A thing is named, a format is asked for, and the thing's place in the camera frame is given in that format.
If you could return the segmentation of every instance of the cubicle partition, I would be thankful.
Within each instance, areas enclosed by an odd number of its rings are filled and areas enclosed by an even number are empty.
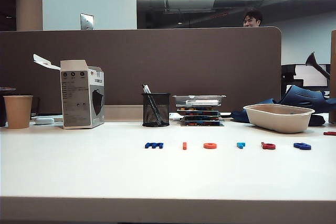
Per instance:
[[[40,113],[60,113],[59,72],[33,54],[101,67],[105,104],[142,104],[143,83],[172,95],[226,95],[219,109],[227,112],[280,99],[276,27],[1,32],[0,86],[39,97]]]
[[[336,98],[336,30],[331,32],[330,98]],[[336,123],[336,110],[329,112],[329,122]]]

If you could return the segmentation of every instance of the stacked containers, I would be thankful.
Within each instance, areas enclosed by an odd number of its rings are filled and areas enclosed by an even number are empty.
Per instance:
[[[177,112],[184,117],[182,125],[188,126],[221,126],[219,111],[214,107],[220,106],[225,95],[174,95]]]

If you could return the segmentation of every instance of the black mesh pencil holder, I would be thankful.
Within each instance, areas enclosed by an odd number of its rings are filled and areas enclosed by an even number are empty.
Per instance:
[[[146,127],[169,125],[169,93],[144,93],[143,124]]]

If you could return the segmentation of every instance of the ceiling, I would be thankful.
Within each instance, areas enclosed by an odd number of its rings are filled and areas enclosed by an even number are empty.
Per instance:
[[[254,7],[264,23],[336,10],[336,0],[137,0],[138,28],[241,26]],[[16,0],[0,0],[0,31],[16,30]]]

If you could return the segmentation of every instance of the open box flap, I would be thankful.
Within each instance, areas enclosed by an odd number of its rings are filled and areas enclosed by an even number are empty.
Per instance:
[[[34,62],[35,63],[40,64],[41,66],[43,66],[45,68],[51,68],[51,69],[61,70],[60,67],[52,65],[51,61],[46,60],[46,59],[40,57],[39,55],[33,54],[33,57],[34,57]]]

